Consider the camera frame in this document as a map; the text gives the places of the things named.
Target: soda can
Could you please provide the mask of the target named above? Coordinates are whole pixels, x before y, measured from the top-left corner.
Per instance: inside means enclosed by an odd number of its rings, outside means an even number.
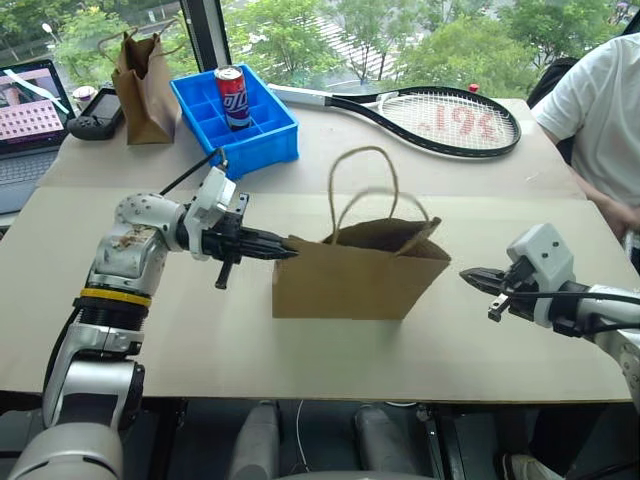
[[[247,128],[251,125],[251,117],[242,69],[229,65],[216,68],[213,74],[222,99],[227,125],[231,130]]]

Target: laptop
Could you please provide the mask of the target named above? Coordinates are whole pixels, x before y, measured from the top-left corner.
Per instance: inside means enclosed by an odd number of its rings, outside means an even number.
[[[0,214],[24,206],[74,116],[51,60],[0,66]]]

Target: paper bag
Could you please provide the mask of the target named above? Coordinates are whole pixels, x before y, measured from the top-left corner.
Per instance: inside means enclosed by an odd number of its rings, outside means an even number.
[[[333,172],[337,164],[356,151],[375,150],[387,159],[394,190],[368,189],[356,195],[335,220]],[[347,152],[331,170],[329,197],[334,225],[321,243],[289,237],[287,245],[298,256],[275,263],[273,316],[276,318],[403,319],[422,293],[449,265],[447,253],[428,237],[440,223],[429,220],[414,197],[399,193],[397,177],[383,150],[366,147]],[[393,194],[412,201],[424,221],[383,218],[340,228],[349,209],[362,197]]]
[[[123,37],[111,78],[126,118],[127,143],[172,143],[180,104],[169,86],[165,56],[175,50],[163,52],[160,34],[139,41],[128,32]]]

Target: blue plastic tray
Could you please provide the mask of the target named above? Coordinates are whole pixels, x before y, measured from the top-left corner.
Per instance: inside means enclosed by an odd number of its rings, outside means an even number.
[[[225,121],[213,72],[171,81],[183,116],[205,153],[224,146],[231,180],[298,158],[298,121],[247,65],[238,66],[244,71],[252,121],[249,128],[235,132]]]

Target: yellow ring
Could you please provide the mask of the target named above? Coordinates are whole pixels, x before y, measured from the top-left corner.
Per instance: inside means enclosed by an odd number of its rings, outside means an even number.
[[[109,300],[120,300],[121,302],[135,303],[149,308],[151,299],[134,295],[133,293],[118,292],[115,290],[106,290],[102,288],[83,288],[80,291],[81,297],[107,298]]]

